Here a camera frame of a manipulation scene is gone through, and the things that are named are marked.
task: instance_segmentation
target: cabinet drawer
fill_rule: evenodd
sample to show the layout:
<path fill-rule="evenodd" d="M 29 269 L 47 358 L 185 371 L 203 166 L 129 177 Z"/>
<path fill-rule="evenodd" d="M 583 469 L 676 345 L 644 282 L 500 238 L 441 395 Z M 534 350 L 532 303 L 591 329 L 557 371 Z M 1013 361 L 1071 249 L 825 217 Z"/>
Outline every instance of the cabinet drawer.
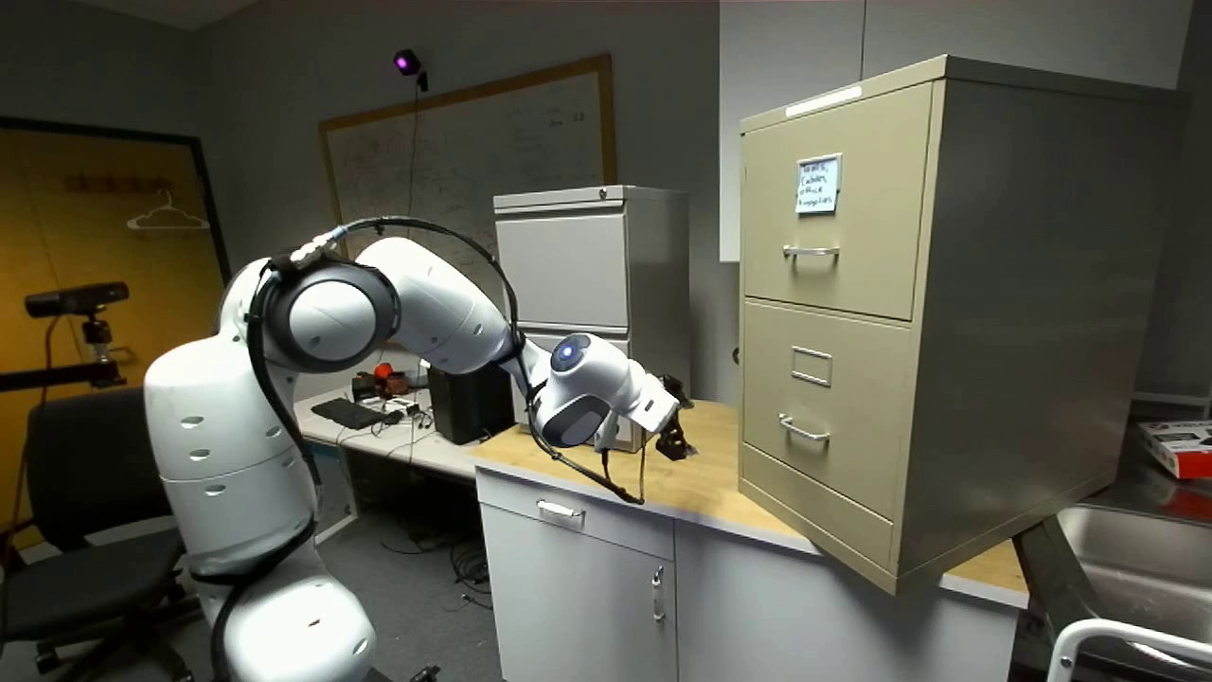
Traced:
<path fill-rule="evenodd" d="M 669 523 L 658 514 L 639 514 L 606 502 L 589 502 L 519 476 L 500 476 L 493 469 L 479 469 L 479 502 L 486 508 L 513 510 L 567 533 L 599 537 L 653 558 L 676 558 Z"/>
<path fill-rule="evenodd" d="M 828 552 L 854 552 L 873 576 L 884 576 L 898 560 L 898 527 L 854 503 L 850 497 L 741 446 L 741 494 L 759 497 L 788 527 L 803 531 Z"/>
<path fill-rule="evenodd" d="M 741 301 L 741 441 L 898 518 L 912 358 L 910 322 Z"/>
<path fill-rule="evenodd" d="M 741 291 L 910 317 L 932 177 L 932 86 L 741 138 Z M 836 157 L 836 210 L 798 210 L 798 166 Z"/>

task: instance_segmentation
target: countertop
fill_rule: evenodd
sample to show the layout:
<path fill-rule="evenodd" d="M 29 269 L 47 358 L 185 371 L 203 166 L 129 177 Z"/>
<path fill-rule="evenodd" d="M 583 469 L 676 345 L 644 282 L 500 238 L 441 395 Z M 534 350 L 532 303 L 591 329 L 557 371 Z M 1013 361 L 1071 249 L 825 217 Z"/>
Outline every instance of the countertop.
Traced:
<path fill-rule="evenodd" d="M 730 406 L 697 402 L 681 409 L 681 432 L 697 446 L 690 460 L 669 464 L 653 442 L 644 456 L 609 456 L 609 480 L 639 497 L 654 514 L 669 514 L 697 527 L 717 527 L 727 533 L 759 537 L 768 546 L 818 552 L 798 531 L 759 508 L 739 494 L 739 416 Z M 572 464 L 589 469 L 604 469 L 604 460 L 589 446 L 565 452 Z M 619 502 L 609 490 L 575 474 L 572 467 L 538 452 L 528 430 L 508 430 L 486 442 L 472 442 L 472 467 L 498 469 L 513 476 L 532 476 L 562 490 L 575 490 L 583 497 Z M 1004 601 L 1025 611 L 1025 576 L 1013 542 L 999 542 L 977 552 L 965 565 L 956 565 L 942 576 L 942 590 L 962 590 L 975 598 Z"/>

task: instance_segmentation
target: filing cabinet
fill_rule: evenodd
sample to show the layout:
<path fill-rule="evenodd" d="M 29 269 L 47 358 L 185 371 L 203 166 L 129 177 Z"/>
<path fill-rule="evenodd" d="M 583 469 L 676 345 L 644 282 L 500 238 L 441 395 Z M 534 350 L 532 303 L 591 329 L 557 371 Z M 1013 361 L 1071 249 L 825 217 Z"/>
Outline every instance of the filing cabinet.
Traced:
<path fill-rule="evenodd" d="M 741 120 L 741 494 L 884 590 L 1110 485 L 1168 91 L 932 58 Z"/>

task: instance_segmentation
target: floor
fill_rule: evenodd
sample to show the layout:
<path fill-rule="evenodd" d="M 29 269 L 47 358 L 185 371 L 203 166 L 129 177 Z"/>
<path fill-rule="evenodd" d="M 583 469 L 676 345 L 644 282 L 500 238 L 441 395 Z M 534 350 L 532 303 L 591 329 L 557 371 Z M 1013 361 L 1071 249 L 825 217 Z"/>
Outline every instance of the floor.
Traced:
<path fill-rule="evenodd" d="M 493 590 L 479 531 L 472 485 L 407 469 L 383 460 L 350 460 L 359 518 L 322 542 L 322 558 L 369 608 L 379 649 L 374 680 L 389 682 L 498 682 Z M 203 618 L 169 627 L 169 643 L 198 682 L 211 680 Z M 102 670 L 33 670 L 33 649 L 9 643 L 4 682 L 164 682 L 168 673 L 133 656 Z"/>

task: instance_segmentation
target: bulletin board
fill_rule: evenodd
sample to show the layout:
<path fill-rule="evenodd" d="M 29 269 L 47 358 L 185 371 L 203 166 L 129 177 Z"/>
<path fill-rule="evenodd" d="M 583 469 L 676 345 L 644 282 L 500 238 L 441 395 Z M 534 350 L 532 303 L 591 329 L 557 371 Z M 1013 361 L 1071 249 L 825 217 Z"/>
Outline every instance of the bulletin board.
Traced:
<path fill-rule="evenodd" d="M 322 148 L 341 220 L 422 217 L 493 246 L 493 193 L 619 177 L 613 67 L 589 58 L 334 119 Z M 460 241 L 435 249 L 472 269 Z"/>
<path fill-rule="evenodd" d="M 102 303 L 106 361 L 123 383 L 195 336 L 216 334 L 226 289 L 224 235 L 195 138 L 0 119 L 0 374 L 94 364 L 84 316 L 33 317 L 27 294 L 125 286 Z M 0 523 L 18 502 L 18 452 L 38 402 L 97 390 L 29 383 L 0 390 Z"/>

